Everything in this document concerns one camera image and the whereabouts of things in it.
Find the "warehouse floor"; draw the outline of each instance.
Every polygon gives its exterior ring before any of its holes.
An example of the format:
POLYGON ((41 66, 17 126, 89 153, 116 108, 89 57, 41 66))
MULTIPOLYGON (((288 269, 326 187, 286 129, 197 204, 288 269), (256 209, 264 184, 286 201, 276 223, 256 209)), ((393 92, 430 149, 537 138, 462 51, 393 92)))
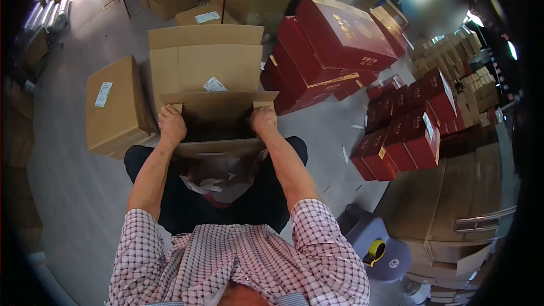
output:
MULTIPOLYGON (((132 54, 140 65, 146 88, 151 82, 147 30, 174 26, 162 21, 137 0, 126 0, 106 10, 110 0, 72 0, 69 25, 54 40, 47 67, 35 90, 35 146, 28 165, 29 183, 44 225, 42 249, 47 267, 80 306, 107 299, 112 263, 132 183, 124 164, 90 153, 85 136, 87 77, 132 54)), ((413 76, 409 62, 399 60, 380 78, 400 73, 413 76)), ((377 206, 387 182, 365 182, 355 167, 344 162, 342 146, 350 154, 362 137, 368 97, 364 91, 336 102, 279 118, 280 132, 299 136, 308 146, 307 168, 323 200, 335 215, 352 202, 366 210, 377 206)), ((290 241, 290 225, 282 237, 290 241)), ((169 234, 163 231, 168 248, 169 234)), ((405 304, 401 283, 371 283, 372 305, 405 304)))

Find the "checkered shirt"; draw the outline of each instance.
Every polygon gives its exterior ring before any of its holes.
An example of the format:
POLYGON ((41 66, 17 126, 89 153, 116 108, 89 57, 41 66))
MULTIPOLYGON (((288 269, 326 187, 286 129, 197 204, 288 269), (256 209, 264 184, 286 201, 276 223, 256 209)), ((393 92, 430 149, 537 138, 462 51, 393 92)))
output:
POLYGON ((270 305, 300 293, 310 305, 368 305, 363 263, 329 208, 314 199, 291 213, 294 247, 268 225, 202 224, 172 237, 165 256, 155 219, 141 209, 125 216, 109 301, 204 305, 229 280, 257 291, 270 305))

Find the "blue object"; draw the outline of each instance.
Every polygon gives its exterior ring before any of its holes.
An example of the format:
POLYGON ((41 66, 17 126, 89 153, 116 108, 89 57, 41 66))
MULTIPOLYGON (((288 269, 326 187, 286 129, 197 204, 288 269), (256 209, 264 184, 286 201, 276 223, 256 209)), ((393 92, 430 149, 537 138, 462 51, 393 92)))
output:
POLYGON ((385 283, 402 279, 412 261, 412 253, 407 244, 389 237, 380 217, 350 204, 337 221, 340 231, 361 259, 368 254, 374 240, 385 242, 384 256, 372 267, 365 265, 370 279, 385 283))

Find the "person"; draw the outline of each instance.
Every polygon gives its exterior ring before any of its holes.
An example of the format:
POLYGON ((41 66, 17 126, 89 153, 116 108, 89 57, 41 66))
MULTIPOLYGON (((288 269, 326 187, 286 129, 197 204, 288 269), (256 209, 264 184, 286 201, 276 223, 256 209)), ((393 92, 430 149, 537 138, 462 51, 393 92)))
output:
POLYGON ((187 189, 171 162, 187 134, 179 112, 167 105, 158 120, 158 145, 133 146, 125 155, 134 187, 114 260, 111 305, 369 303, 364 265, 305 168, 306 145, 280 135, 272 109, 254 110, 250 122, 269 155, 253 186, 224 210, 187 189), (278 235, 289 217, 293 246, 278 235), (173 235, 166 255, 159 224, 173 235))

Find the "light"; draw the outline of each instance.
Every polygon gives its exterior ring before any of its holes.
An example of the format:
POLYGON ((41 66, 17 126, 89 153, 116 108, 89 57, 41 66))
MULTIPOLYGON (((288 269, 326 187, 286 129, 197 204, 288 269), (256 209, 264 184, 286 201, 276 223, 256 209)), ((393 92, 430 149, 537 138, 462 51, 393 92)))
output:
POLYGON ((512 57, 517 60, 517 52, 516 52, 516 48, 513 47, 513 44, 511 41, 508 41, 508 46, 510 47, 510 52, 512 53, 512 57))
POLYGON ((476 25, 484 27, 484 24, 481 22, 480 18, 478 16, 473 15, 471 11, 467 12, 467 16, 470 17, 470 19, 468 20, 469 22, 473 21, 476 25))

